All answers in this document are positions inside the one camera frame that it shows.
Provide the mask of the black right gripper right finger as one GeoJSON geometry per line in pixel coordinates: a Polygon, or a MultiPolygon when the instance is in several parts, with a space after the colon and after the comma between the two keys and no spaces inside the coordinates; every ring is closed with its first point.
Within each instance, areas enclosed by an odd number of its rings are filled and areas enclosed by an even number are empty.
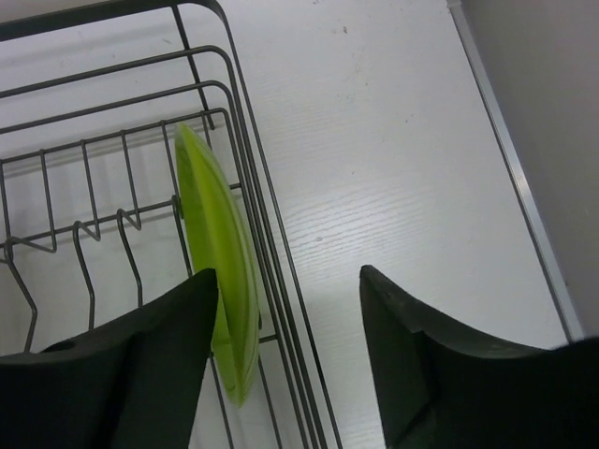
{"type": "Polygon", "coordinates": [[[540,349],[468,326],[359,272],[359,299],[388,448],[594,448],[598,340],[540,349]]]}

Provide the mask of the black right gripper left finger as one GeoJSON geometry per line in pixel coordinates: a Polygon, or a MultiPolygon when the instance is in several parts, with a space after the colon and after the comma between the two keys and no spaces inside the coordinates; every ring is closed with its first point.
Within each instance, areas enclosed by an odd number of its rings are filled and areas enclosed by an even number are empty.
{"type": "Polygon", "coordinates": [[[207,268],[102,326],[2,356],[2,447],[188,447],[218,294],[207,268]]]}

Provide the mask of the lime green plate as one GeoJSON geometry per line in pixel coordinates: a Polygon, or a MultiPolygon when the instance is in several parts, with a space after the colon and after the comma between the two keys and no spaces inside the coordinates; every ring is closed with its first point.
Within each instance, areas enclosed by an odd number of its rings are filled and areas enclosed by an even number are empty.
{"type": "Polygon", "coordinates": [[[256,376],[259,292],[248,226],[225,173],[204,138],[175,131],[180,204],[193,269],[215,270],[219,292],[212,350],[228,399],[242,407],[256,376]]]}

